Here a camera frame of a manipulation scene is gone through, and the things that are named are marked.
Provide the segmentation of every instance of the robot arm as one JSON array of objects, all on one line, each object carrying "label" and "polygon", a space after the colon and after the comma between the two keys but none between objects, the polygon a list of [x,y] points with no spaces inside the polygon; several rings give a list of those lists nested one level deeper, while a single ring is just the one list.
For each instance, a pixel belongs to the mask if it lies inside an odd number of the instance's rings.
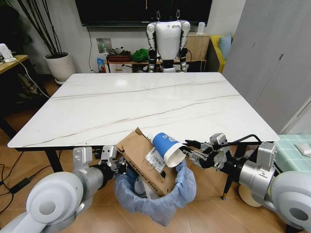
[{"label": "robot arm", "polygon": [[149,73],[153,73],[155,71],[156,67],[156,22],[149,23],[147,25],[146,34],[148,38],[148,44],[150,45],[150,48],[148,50],[148,58],[149,58],[149,64],[148,64],[148,70]]},{"label": "robot arm", "polygon": [[226,191],[232,181],[240,183],[249,188],[255,201],[278,214],[288,225],[311,232],[311,177],[296,171],[274,177],[275,144],[262,142],[254,163],[243,157],[233,157],[223,133],[213,135],[210,143],[186,142],[188,146],[202,150],[183,148],[183,152],[196,165],[202,168],[214,167],[228,174]]},{"label": "robot arm", "polygon": [[181,36],[180,36],[180,49],[179,49],[179,61],[180,61],[180,69],[183,72],[187,72],[186,69],[186,55],[188,49],[186,48],[186,42],[188,39],[188,34],[190,31],[190,23],[185,20],[181,20]]},{"label": "robot arm", "polygon": [[38,182],[28,196],[27,212],[0,233],[55,233],[73,223],[78,214],[90,207],[97,190],[116,173],[126,171],[126,163],[116,161],[115,146],[105,146],[102,151],[99,164],[89,167],[92,148],[75,148],[73,172],[53,173]]}]

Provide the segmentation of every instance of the sofa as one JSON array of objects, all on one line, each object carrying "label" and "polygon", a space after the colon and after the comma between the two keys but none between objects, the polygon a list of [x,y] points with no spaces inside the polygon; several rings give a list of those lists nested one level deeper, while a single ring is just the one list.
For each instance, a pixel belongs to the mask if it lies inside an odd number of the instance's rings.
[{"label": "sofa", "polygon": [[205,72],[220,72],[222,73],[225,66],[225,59],[223,58],[222,52],[219,49],[218,42],[220,37],[225,35],[211,35],[207,49],[207,64]]}]

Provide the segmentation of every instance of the green cloth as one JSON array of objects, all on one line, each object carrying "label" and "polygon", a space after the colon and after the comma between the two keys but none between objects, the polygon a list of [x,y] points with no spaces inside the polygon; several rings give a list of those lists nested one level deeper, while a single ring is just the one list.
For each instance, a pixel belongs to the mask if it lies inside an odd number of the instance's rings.
[{"label": "green cloth", "polygon": [[144,62],[148,60],[148,50],[147,49],[140,49],[136,50],[131,56],[134,62]]}]

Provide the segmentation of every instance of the blue plastic bag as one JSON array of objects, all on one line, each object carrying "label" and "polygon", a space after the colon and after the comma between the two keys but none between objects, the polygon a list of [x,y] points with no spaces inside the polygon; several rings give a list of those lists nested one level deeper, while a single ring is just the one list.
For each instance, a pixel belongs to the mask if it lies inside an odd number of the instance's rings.
[{"label": "blue plastic bag", "polygon": [[176,209],[193,201],[196,194],[195,178],[193,172],[187,168],[185,160],[176,167],[176,171],[173,190],[168,195],[153,200],[140,198],[134,193],[137,173],[127,169],[126,175],[120,175],[115,180],[115,194],[120,205],[131,213],[138,211],[149,215],[162,226],[168,226]]}]

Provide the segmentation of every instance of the blue pillow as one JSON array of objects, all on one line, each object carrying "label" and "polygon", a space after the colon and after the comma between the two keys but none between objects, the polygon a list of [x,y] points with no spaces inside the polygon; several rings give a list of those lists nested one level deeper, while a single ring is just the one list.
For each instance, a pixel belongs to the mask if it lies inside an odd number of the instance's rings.
[{"label": "blue pillow", "polygon": [[229,34],[225,37],[220,37],[218,46],[220,51],[222,52],[224,59],[226,60],[231,48],[231,35]]}]

